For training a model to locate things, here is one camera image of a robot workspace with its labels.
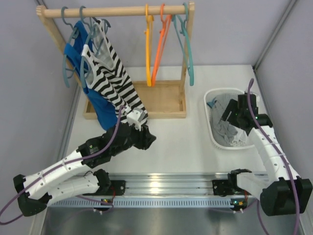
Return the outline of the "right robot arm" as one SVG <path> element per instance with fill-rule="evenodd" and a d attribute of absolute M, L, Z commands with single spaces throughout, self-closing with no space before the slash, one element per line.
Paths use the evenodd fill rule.
<path fill-rule="evenodd" d="M 233 131 L 240 129 L 247 135 L 261 157 L 268 181 L 260 180 L 251 170 L 235 169 L 228 173 L 226 186 L 234 194 L 247 191 L 257 198 L 267 216 L 303 214 L 313 184 L 290 165 L 276 139 L 271 119 L 259 113 L 256 102 L 254 94 L 231 96 L 219 123 Z"/>

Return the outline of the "grey tank top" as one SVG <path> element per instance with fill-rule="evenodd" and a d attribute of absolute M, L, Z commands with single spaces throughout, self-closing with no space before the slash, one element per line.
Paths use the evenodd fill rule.
<path fill-rule="evenodd" d="M 211 109 L 211 128 L 214 140 L 225 147 L 234 147 L 237 144 L 245 144 L 247 141 L 246 133 L 243 130 L 222 121 L 224 113 L 230 99 L 238 99 L 236 94 L 223 93 L 215 97 L 217 103 Z"/>

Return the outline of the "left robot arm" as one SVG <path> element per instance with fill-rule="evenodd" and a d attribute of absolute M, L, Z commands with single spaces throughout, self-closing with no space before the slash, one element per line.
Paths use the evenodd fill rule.
<path fill-rule="evenodd" d="M 147 150 L 156 140 L 148 125 L 140 129 L 120 123 L 103 135 L 88 139 L 68 156 L 33 175 L 17 175 L 14 187 L 18 205 L 25 217 L 78 195 L 105 195 L 112 187 L 109 174 L 100 169 L 112 157 L 135 147 Z"/>

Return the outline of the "yellow plastic hanger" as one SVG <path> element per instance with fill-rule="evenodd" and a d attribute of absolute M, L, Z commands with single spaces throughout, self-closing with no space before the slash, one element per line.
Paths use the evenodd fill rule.
<path fill-rule="evenodd" d="M 152 86 L 151 78 L 151 55 L 152 55 L 152 36 L 153 36 L 153 22 L 154 17 L 149 15 L 149 5 L 145 4 L 145 19 L 146 19 L 146 30 L 144 31 L 146 36 L 145 44 L 145 58 L 146 58 L 146 82 L 147 86 Z"/>

